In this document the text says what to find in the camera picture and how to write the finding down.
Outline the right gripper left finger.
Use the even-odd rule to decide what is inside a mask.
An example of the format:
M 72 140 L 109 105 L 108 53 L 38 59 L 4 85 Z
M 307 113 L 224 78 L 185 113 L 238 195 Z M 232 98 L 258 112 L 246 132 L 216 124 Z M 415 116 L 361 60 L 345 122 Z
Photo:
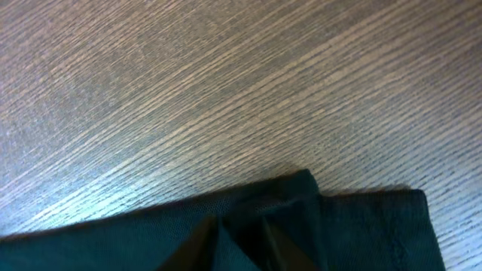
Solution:
M 218 221 L 202 220 L 157 271 L 210 271 L 218 242 Z

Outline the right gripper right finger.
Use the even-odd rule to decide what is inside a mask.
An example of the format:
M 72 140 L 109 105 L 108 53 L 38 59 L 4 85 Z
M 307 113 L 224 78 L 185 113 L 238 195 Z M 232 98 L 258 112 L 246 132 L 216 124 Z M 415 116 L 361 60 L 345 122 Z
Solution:
M 277 226 L 261 220 L 263 266 L 269 271 L 316 271 L 318 268 Z

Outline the black polo shirt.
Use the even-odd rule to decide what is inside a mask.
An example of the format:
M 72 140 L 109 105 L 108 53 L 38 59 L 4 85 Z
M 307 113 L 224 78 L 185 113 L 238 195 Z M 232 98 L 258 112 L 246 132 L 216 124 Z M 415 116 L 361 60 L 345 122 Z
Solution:
M 205 218 L 211 270 L 265 270 L 261 220 L 318 270 L 442 270 L 421 190 L 324 196 L 308 170 L 98 221 L 1 241 L 3 270 L 157 270 Z

